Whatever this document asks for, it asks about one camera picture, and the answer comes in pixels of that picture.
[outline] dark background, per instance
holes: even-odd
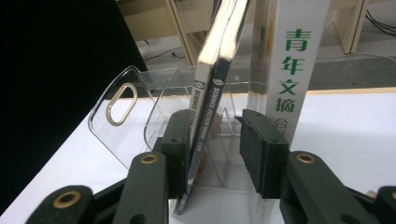
[[[146,71],[115,0],[0,3],[0,214],[129,65]]]

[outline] brass insert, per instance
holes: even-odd
[[[146,156],[142,157],[142,159],[140,159],[140,161],[145,164],[151,164],[151,163],[156,162],[157,160],[158,160],[158,157],[156,155],[146,155]]]
[[[63,193],[56,197],[52,205],[56,208],[66,208],[77,203],[79,199],[81,199],[80,192],[76,190],[67,191],[66,193]]]
[[[304,162],[304,163],[314,163],[315,158],[309,154],[301,153],[297,155],[297,160]]]

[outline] acrylic handle cutout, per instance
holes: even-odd
[[[129,98],[121,98],[122,94],[127,91],[127,89],[132,90],[133,97]],[[120,126],[128,117],[131,110],[134,108],[134,105],[137,101],[137,90],[136,87],[132,83],[124,83],[120,89],[116,92],[114,97],[111,99],[110,103],[106,107],[106,119],[107,121],[113,126]],[[118,121],[114,120],[114,117],[120,117]]]

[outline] clear acrylic stand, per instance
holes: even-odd
[[[230,68],[206,143],[205,165],[192,192],[206,196],[214,190],[217,195],[226,195],[229,205],[234,203],[210,209],[213,214],[206,216],[216,217],[219,213],[226,216],[217,223],[267,223],[274,207],[274,201],[265,201],[255,192],[239,154],[241,126],[234,116],[242,116],[242,110],[247,107],[249,66],[250,61],[244,61],[235,62]],[[128,169],[134,156],[150,151],[157,138],[163,136],[170,116],[189,107],[194,73],[194,66],[150,72],[127,68],[108,86],[93,109],[89,117],[90,130]],[[208,217],[204,221],[200,211],[214,202],[197,201],[200,199],[191,196],[186,215],[175,220],[212,222]],[[243,208],[237,211],[243,221],[235,222],[238,220],[233,217],[236,206]]]

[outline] white surface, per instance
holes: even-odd
[[[320,156],[348,187],[365,193],[396,185],[396,93],[307,95],[291,150]],[[93,192],[123,179],[127,170],[90,133],[84,119],[46,166],[0,217],[24,223],[54,190],[85,185]],[[182,217],[170,223],[248,223],[245,192],[196,188]],[[282,223],[277,206],[277,218]]]

